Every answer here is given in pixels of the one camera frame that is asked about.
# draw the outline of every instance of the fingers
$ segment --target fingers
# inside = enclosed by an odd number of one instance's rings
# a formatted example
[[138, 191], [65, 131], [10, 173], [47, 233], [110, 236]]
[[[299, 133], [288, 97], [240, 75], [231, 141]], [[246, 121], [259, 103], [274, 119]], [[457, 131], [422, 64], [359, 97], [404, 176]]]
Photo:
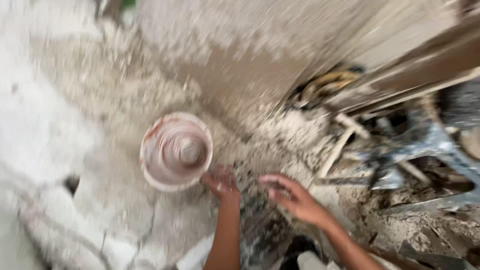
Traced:
[[217, 177], [222, 177], [223, 176], [223, 165], [219, 164], [217, 166], [217, 173], [216, 173]]
[[294, 193], [304, 189], [298, 182], [293, 181], [282, 174], [266, 174], [260, 176], [258, 181], [263, 185], [278, 183]]
[[283, 195], [281, 192], [275, 190], [275, 189], [269, 189], [268, 190], [268, 197], [275, 201], [276, 203], [282, 205], [283, 207], [287, 208], [289, 211], [293, 211], [295, 208], [295, 203], [287, 198], [285, 195]]
[[227, 165], [227, 168], [225, 169], [225, 174], [229, 175], [232, 173], [232, 164]]

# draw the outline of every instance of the dust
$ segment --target dust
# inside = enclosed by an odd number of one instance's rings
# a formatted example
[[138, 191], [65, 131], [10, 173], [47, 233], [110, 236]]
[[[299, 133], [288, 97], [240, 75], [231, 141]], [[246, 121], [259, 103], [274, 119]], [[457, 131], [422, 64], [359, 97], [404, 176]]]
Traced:
[[106, 36], [33, 38], [32, 55], [69, 102], [100, 120], [114, 141], [137, 149], [159, 115], [184, 108], [198, 89], [167, 80], [137, 32]]
[[252, 140], [273, 141], [294, 153], [315, 172], [328, 157], [344, 128], [333, 123], [323, 108], [312, 111], [285, 110], [273, 114], [261, 124]]

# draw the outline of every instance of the wooden stick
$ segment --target wooden stick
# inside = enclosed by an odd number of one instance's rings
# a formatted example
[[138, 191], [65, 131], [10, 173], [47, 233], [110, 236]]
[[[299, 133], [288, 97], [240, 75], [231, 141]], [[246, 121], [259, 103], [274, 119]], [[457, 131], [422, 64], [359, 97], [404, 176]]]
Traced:
[[328, 171], [330, 168], [333, 166], [333, 163], [335, 162], [336, 159], [340, 156], [340, 153], [342, 152], [343, 147], [348, 141], [348, 138], [355, 132], [354, 127], [348, 127], [345, 132], [342, 134], [342, 136], [338, 139], [337, 143], [335, 146], [332, 148], [330, 151], [330, 154], [328, 155], [328, 158], [325, 160], [324, 164], [322, 167], [318, 170], [317, 172], [317, 177], [324, 178], [327, 176]]

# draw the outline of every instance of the person's right hand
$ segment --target person's right hand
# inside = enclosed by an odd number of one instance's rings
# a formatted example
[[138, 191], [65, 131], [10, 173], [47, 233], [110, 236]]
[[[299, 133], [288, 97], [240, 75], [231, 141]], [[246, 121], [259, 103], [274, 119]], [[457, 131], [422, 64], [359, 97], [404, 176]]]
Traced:
[[[310, 193], [297, 181], [281, 174], [260, 176], [258, 181], [268, 188], [268, 196], [288, 209], [299, 220], [317, 225], [328, 226], [333, 216], [321, 206]], [[285, 196], [281, 190], [289, 193]]]

